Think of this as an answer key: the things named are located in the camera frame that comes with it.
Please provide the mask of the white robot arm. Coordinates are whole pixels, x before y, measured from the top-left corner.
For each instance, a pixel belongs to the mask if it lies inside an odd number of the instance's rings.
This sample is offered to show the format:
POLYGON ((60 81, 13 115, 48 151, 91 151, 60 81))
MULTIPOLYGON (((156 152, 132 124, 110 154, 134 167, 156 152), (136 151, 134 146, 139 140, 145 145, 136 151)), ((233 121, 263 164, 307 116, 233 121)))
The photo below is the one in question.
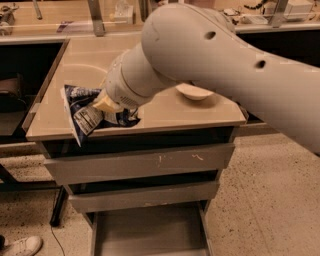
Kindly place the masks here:
POLYGON ((220 13, 178 3, 156 9, 140 43, 110 65, 104 88, 137 108, 180 83, 232 99, 320 155, 320 69, 247 44, 220 13))

